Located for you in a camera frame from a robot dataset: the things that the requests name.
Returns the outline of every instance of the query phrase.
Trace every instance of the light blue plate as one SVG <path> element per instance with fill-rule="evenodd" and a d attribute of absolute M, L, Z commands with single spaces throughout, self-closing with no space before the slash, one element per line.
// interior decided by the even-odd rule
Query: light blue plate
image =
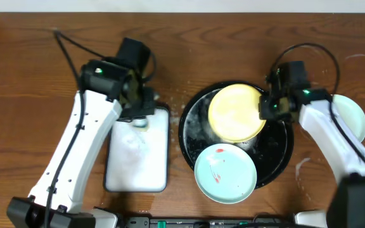
<path fill-rule="evenodd" d="M 243 201 L 257 182 L 252 159 L 231 144 L 215 144 L 204 149 L 196 159 L 194 173 L 201 191 L 218 203 Z"/>

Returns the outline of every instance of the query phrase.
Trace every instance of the wooden table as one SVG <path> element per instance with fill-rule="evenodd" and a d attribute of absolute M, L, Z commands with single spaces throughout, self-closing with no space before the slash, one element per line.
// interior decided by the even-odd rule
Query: wooden table
<path fill-rule="evenodd" d="M 214 82 L 240 79 L 262 87 L 277 55 L 299 42 L 318 42 L 338 58 L 339 94 L 365 111 L 365 15 L 332 14 L 142 14 L 0 13 L 0 227 L 11 226 L 6 207 L 27 196 L 55 150 L 73 105 L 75 84 L 51 29 L 105 55 L 128 36 L 143 41 L 158 58 L 150 82 L 179 118 L 182 105 Z M 80 67 L 92 56 L 69 46 Z M 315 84 L 332 89 L 335 73 L 321 51 L 300 48 L 285 60 L 304 60 Z M 251 217 L 327 208 L 335 179 L 319 148 L 294 125 L 290 164 L 272 183 L 236 205 L 208 199 L 197 188 L 171 125 L 169 179 L 162 193 L 112 194 L 103 190 L 105 149 L 96 160 L 84 207 L 154 217 Z M 296 166 L 310 158 L 299 169 Z"/>

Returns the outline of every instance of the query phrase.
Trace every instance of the black base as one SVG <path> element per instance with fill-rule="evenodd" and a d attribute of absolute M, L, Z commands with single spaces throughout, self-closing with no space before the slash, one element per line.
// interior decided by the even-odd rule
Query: black base
<path fill-rule="evenodd" d="M 33 202 L 32 198 L 13 197 L 6 214 L 14 227 L 42 227 L 45 207 Z M 56 210 L 50 212 L 50 228 L 92 228 L 95 218 L 88 213 L 68 214 Z"/>
<path fill-rule="evenodd" d="M 280 217 L 272 215 L 257 216 L 249 219 L 195 219 L 195 218 L 147 218 L 131 217 L 126 220 L 126 228 L 313 228 L 286 222 Z"/>
<path fill-rule="evenodd" d="M 244 81 L 216 83 L 195 95 L 185 107 L 179 122 L 179 144 L 187 164 L 194 169 L 195 161 L 207 147 L 225 143 L 217 137 L 208 122 L 208 109 L 212 98 L 226 86 L 247 84 L 261 94 L 267 94 L 256 85 Z M 294 135 L 290 123 L 268 120 L 262 131 L 247 142 L 235 143 L 253 160 L 257 170 L 256 188 L 273 181 L 290 161 Z"/>
<path fill-rule="evenodd" d="M 351 174 L 340 181 L 326 222 L 329 228 L 365 228 L 365 177 Z"/>

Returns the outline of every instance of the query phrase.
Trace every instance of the black plate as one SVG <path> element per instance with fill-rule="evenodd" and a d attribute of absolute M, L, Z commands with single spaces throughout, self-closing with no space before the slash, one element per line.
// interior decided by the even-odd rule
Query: black plate
<path fill-rule="evenodd" d="M 243 81 L 228 81 L 214 84 L 194 96 L 182 113 L 178 138 L 182 154 L 188 165 L 194 170 L 194 164 L 200 153 L 213 144 L 222 142 L 211 130 L 208 122 L 210 101 L 222 88 L 232 84 L 247 84 L 261 93 L 256 85 Z M 234 143 L 252 158 L 257 170 L 256 188 L 273 181 L 290 161 L 294 136 L 290 123 L 267 121 L 261 132 L 249 141 Z"/>

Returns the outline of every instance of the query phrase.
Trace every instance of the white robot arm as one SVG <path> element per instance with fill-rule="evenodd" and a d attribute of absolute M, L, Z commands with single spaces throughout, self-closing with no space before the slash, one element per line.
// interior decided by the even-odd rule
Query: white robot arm
<path fill-rule="evenodd" d="M 84 93 L 86 110 L 82 130 L 57 180 L 51 208 L 56 210 L 59 205 L 67 208 L 67 213 L 79 213 L 84 198 L 84 190 L 95 159 L 103 141 L 119 118 L 122 107 L 117 100 L 108 101 L 104 94 L 94 91 Z M 47 188 L 50 186 L 54 172 L 63 158 L 63 154 L 74 134 L 80 115 L 80 97 L 75 95 L 74 106 L 63 136 L 54 152 L 52 159 L 42 177 L 30 190 L 29 196 L 35 196 L 35 203 L 46 206 Z"/>
<path fill-rule="evenodd" d="M 337 183 L 343 177 L 353 173 L 358 173 L 365 177 L 365 163 L 356 155 L 355 151 L 333 123 L 328 107 L 329 101 L 327 100 L 311 101 L 310 104 L 302 105 L 299 124 L 312 136 L 319 149 L 321 149 L 335 175 Z M 343 131 L 365 156 L 365 147 L 346 126 L 336 109 L 334 113 Z"/>

